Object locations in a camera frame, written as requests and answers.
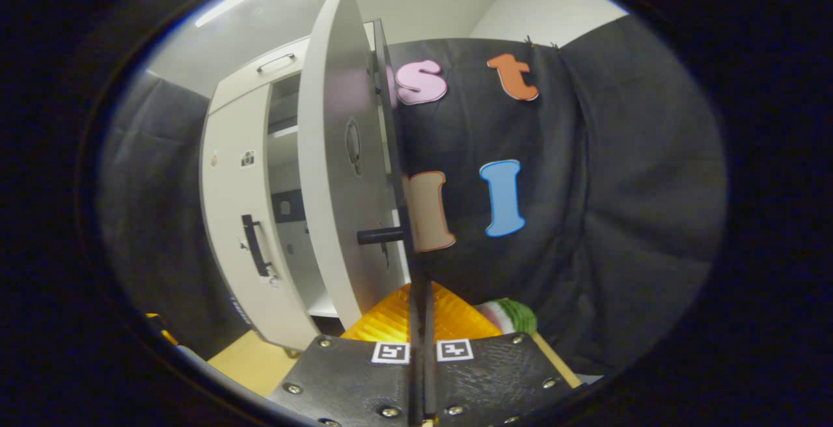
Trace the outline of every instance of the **shelf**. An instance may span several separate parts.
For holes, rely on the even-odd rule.
[[[307,308],[307,312],[312,316],[338,318],[336,307],[333,305],[333,299],[330,298],[330,295],[323,288],[321,289],[321,293],[315,297],[315,300]]]
[[[298,127],[292,126],[285,130],[274,131],[267,136],[267,158],[270,165],[297,162],[298,160]]]

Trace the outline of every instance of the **door handle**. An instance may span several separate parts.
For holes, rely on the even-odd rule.
[[[263,255],[261,255],[260,244],[258,243],[258,235],[255,234],[255,225],[260,225],[260,222],[253,221],[250,214],[242,215],[243,231],[246,232],[246,240],[249,242],[249,252],[254,259],[255,267],[258,268],[258,274],[267,277],[271,263],[263,262]]]
[[[286,53],[283,56],[275,57],[274,59],[270,59],[267,62],[263,62],[260,66],[258,66],[258,73],[263,72],[263,67],[267,64],[271,64],[279,59],[283,59],[284,57],[289,57],[289,59],[295,59],[295,53]]]

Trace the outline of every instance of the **bolt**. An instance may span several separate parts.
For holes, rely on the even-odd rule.
[[[544,380],[544,383],[542,383],[542,384],[541,384],[541,386],[542,386],[542,387],[544,387],[544,389],[550,389],[550,388],[553,388],[553,386],[555,386],[555,385],[556,385],[556,383],[558,383],[558,382],[559,382],[559,380],[560,380],[560,379],[551,379],[551,378],[548,378],[548,379],[545,379],[545,380]]]
[[[393,418],[400,414],[399,409],[396,408],[385,408],[381,410],[381,415],[386,418]]]
[[[283,389],[286,389],[286,391],[289,391],[292,394],[301,394],[303,392],[303,389],[301,389],[300,386],[292,385],[292,383],[283,385]]]

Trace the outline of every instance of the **green object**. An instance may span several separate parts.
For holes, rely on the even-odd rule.
[[[538,319],[535,312],[521,302],[509,299],[491,300],[477,305],[477,310],[495,324],[504,335],[523,332],[529,335],[538,331]]]

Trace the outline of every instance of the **cabinet door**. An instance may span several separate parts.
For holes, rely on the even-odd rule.
[[[200,192],[217,263],[250,324],[268,342],[304,350],[318,329],[277,245],[267,169],[270,90],[263,85],[208,115]]]
[[[356,238],[360,230],[389,226],[392,209],[367,39],[356,0],[326,0],[310,34],[298,96],[304,210],[345,328],[402,285],[383,246],[359,245]]]

